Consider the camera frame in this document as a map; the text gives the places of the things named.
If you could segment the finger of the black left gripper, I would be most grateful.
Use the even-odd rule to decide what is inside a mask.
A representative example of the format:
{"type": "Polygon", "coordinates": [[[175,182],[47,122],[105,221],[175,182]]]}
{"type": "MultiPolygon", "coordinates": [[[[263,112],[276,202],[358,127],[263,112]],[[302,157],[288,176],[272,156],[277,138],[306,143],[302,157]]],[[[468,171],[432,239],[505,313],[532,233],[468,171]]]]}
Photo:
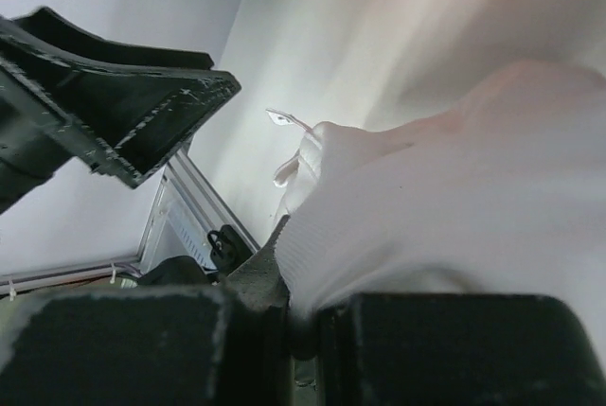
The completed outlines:
{"type": "Polygon", "coordinates": [[[41,7],[1,22],[1,206],[73,158],[135,188],[241,89],[209,55],[108,41],[41,7]]]}

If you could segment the aluminium front frame rail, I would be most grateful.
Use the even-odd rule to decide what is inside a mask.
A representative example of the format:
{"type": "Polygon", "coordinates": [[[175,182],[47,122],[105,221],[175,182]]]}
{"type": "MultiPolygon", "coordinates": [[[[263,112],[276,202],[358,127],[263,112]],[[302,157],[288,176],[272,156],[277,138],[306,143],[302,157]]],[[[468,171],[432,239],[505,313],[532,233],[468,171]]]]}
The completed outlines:
{"type": "Polygon", "coordinates": [[[206,239],[228,225],[248,250],[258,249],[182,151],[135,190],[71,161],[2,214],[2,295],[14,299],[25,291],[119,273],[138,276],[166,258],[188,256],[168,221],[174,206],[197,221],[206,239]]]}

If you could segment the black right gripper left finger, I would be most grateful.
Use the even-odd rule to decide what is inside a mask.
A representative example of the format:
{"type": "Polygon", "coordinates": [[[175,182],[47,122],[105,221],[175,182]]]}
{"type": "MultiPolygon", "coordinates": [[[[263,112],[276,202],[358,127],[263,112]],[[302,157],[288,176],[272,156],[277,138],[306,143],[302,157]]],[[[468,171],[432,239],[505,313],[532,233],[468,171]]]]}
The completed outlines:
{"type": "Polygon", "coordinates": [[[223,283],[28,294],[1,333],[5,405],[288,405],[276,236],[223,283]]]}

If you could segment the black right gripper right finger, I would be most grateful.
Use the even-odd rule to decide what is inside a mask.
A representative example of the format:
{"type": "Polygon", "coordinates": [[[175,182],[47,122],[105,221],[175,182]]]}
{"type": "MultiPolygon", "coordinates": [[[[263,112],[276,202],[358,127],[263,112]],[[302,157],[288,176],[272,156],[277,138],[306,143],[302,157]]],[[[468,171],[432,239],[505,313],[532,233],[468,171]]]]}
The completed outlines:
{"type": "Polygon", "coordinates": [[[319,318],[323,405],[601,405],[574,312],[544,295],[361,293],[319,318]]]}

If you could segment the white cloth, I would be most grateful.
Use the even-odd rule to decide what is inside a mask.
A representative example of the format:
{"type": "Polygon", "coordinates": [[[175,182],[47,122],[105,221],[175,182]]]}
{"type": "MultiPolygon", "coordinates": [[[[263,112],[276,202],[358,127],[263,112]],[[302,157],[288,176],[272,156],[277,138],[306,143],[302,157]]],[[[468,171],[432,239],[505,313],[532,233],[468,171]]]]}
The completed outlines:
{"type": "Polygon", "coordinates": [[[294,316],[538,293],[605,320],[605,0],[243,0],[214,181],[294,316]]]}

